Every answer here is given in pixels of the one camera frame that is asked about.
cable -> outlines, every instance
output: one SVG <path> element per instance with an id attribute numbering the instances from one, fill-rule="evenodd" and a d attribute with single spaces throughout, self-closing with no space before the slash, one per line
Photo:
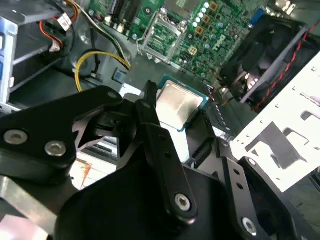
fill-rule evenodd
<path id="1" fill-rule="evenodd" d="M 90 35 L 91 35 L 91 44 L 92 44 L 92 48 L 96 49 L 96 40 L 95 40 L 95 32 L 93 28 L 90 28 Z M 100 61 L 98 58 L 98 55 L 95 54 L 94 55 L 94 62 L 95 62 L 95 68 L 92 71 L 93 74 L 97 74 L 98 70 L 99 70 L 99 65 L 100 65 Z"/>
<path id="2" fill-rule="evenodd" d="M 62 47 L 63 47 L 62 41 L 61 41 L 59 38 L 48 34 L 48 33 L 44 30 L 43 24 L 44 24 L 44 23 L 43 23 L 42 21 L 39 22 L 39 28 L 40 28 L 40 31 L 43 33 L 43 35 L 45 35 L 46 37 L 48 37 L 49 39 L 51 39 L 51 40 L 53 40 L 53 41 L 58 42 L 59 45 L 60 45 L 60 48 L 62 48 Z"/>
<path id="3" fill-rule="evenodd" d="M 124 51 L 123 51 L 121 45 L 119 44 L 119 42 L 118 42 L 111 34 L 109 34 L 107 31 L 103 30 L 100 26 L 98 26 L 98 25 L 95 23 L 95 21 L 93 21 L 93 20 L 91 19 L 91 17 L 87 14 L 87 12 L 86 12 L 78 3 L 76 3 L 76 2 L 73 1 L 73 0 L 70 0 L 70 1 L 71 1 L 73 4 L 75 4 L 75 5 L 78 7 L 78 9 L 80 9 L 80 11 L 84 14 L 85 18 L 87 19 L 87 21 L 89 22 L 89 24 L 90 24 L 91 26 L 93 26 L 94 28 L 96 28 L 101 35 L 103 35 L 104 37 L 106 37 L 108 40 L 110 40 L 110 41 L 114 44 L 115 49 L 118 51 L 119 55 L 127 62 L 127 64 L 128 64 L 129 66 L 131 66 L 130 63 L 129 63 L 129 61 L 126 59 L 125 54 L 124 54 Z"/>
<path id="4" fill-rule="evenodd" d="M 85 60 L 87 58 L 89 58 L 93 55 L 99 55 L 99 54 L 112 57 L 112 58 L 116 59 L 117 61 L 119 61 L 127 69 L 130 69 L 129 63 L 126 60 L 124 60 L 123 58 L 119 57 L 118 55 L 115 55 L 115 54 L 112 54 L 109 52 L 105 52 L 105 51 L 88 52 L 88 53 L 84 54 L 82 57 L 80 57 L 80 59 L 78 60 L 76 66 L 75 66 L 74 80 L 75 80 L 76 88 L 79 92 L 82 92 L 82 88 L 80 86 L 80 79 L 79 79 L 79 72 L 80 72 L 80 68 L 81 68 L 82 64 L 85 62 Z"/>
<path id="5" fill-rule="evenodd" d="M 61 13 L 62 15 L 65 14 L 65 11 L 63 10 L 62 7 L 60 7 L 56 2 L 54 2 L 53 0 L 44 0 L 47 4 L 53 6 L 59 13 Z M 75 28 L 73 26 L 73 24 L 71 24 L 70 26 L 70 30 L 71 30 L 71 34 L 72 34 L 72 43 L 71 43 L 71 47 L 70 49 L 67 51 L 67 54 L 61 56 L 61 58 L 65 58 L 66 56 L 69 55 L 69 52 L 71 52 L 73 49 L 74 49 L 74 46 L 76 44 L 76 31 L 75 31 Z"/>
<path id="6" fill-rule="evenodd" d="M 312 25 L 312 27 L 308 31 L 305 32 L 305 34 L 303 35 L 303 38 L 298 43 L 298 46 L 296 47 L 295 52 L 293 53 L 291 61 L 286 65 L 285 70 L 280 74 L 279 78 L 276 81 L 274 81 L 274 83 L 271 85 L 271 87 L 268 88 L 268 90 L 266 91 L 266 95 L 263 97 L 261 102 L 259 102 L 257 105 L 255 105 L 251 109 L 252 111 L 257 111 L 260 108 L 260 106 L 267 100 L 272 89 L 274 89 L 275 86 L 284 78 L 285 74 L 289 71 L 290 67 L 292 66 L 292 64 L 296 60 L 297 54 L 301 49 L 302 43 L 307 39 L 308 34 L 311 33 L 318 24 L 320 24 L 320 19 L 314 25 Z"/>

black plastic bracket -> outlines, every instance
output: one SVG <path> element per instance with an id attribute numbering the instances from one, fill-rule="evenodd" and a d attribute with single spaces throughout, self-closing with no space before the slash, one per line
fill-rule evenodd
<path id="1" fill-rule="evenodd" d="M 76 153 L 101 139 L 86 131 L 91 119 L 121 103 L 116 91 L 100 86 L 0 118 L 0 174 L 41 184 L 64 181 Z M 4 135 L 9 130 L 25 132 L 27 141 L 7 143 Z M 65 154 L 48 155 L 45 145 L 51 141 L 62 142 Z"/>

blue connector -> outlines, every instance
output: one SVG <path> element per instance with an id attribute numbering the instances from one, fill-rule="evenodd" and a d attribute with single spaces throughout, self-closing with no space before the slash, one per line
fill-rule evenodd
<path id="1" fill-rule="evenodd" d="M 265 14 L 265 10 L 263 10 L 262 8 L 259 8 L 255 12 L 255 14 L 253 15 L 249 23 L 254 26 L 257 22 L 259 22 L 259 20 L 262 18 L 264 14 Z"/>

red wire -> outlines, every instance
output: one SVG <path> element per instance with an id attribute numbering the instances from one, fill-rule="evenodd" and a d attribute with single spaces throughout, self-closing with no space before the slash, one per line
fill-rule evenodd
<path id="1" fill-rule="evenodd" d="M 266 95 L 263 97 L 263 99 L 261 100 L 260 103 L 258 103 L 256 106 L 254 106 L 252 108 L 252 111 L 256 111 L 259 109 L 259 107 L 267 100 L 268 96 L 271 93 L 271 90 L 274 89 L 275 86 L 284 78 L 285 74 L 289 71 L 292 63 L 296 60 L 297 54 L 302 46 L 302 43 L 307 39 L 308 34 L 310 32 L 312 32 L 318 24 L 320 24 L 320 20 L 318 22 L 316 22 L 314 25 L 312 25 L 312 27 L 308 31 L 305 32 L 305 34 L 303 35 L 303 38 L 298 43 L 298 46 L 296 47 L 296 50 L 293 53 L 291 61 L 286 65 L 285 70 L 280 74 L 279 78 L 276 81 L 274 81 L 274 83 L 271 85 L 271 87 L 268 88 L 268 90 L 266 91 Z"/>
<path id="2" fill-rule="evenodd" d="M 62 48 L 62 46 L 63 46 L 62 41 L 61 41 L 59 38 L 57 38 L 57 37 L 55 37 L 55 36 L 52 36 L 52 35 L 49 35 L 48 33 L 46 33 L 46 32 L 44 31 L 43 24 L 44 24 L 44 23 L 43 23 L 42 21 L 39 23 L 39 28 L 40 28 L 40 31 L 43 33 L 43 35 L 45 35 L 46 37 L 50 38 L 51 40 L 57 41 L 57 42 L 59 43 L 59 45 L 60 45 L 60 48 Z"/>

white wire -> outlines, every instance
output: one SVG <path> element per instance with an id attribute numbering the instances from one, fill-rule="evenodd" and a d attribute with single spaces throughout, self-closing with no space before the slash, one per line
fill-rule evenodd
<path id="1" fill-rule="evenodd" d="M 93 25 L 95 28 L 97 28 L 99 31 L 101 31 L 101 32 L 103 32 L 104 34 L 106 34 L 109 38 L 112 39 L 112 41 L 114 41 L 114 43 L 115 43 L 115 44 L 117 45 L 117 47 L 119 48 L 119 51 L 120 51 L 121 54 L 123 55 L 124 60 L 126 60 L 126 61 L 128 62 L 128 64 L 129 64 L 129 66 L 131 67 L 131 65 L 130 65 L 128 59 L 126 58 L 126 56 L 125 56 L 125 54 L 124 54 L 124 51 L 123 51 L 121 45 L 119 44 L 118 40 L 116 40 L 110 33 L 108 33 L 107 31 L 105 31 L 104 29 L 102 29 L 99 25 L 97 25 L 97 24 L 95 23 L 95 21 L 93 21 L 93 20 L 91 19 L 91 17 L 88 15 L 88 13 L 86 12 L 86 10 L 85 10 L 83 7 L 81 7 L 81 6 L 80 6 L 78 3 L 76 3 L 74 0 L 72 0 L 72 2 L 81 10 L 81 12 L 84 14 L 84 16 L 90 21 L 90 23 L 92 23 L 92 25 Z"/>

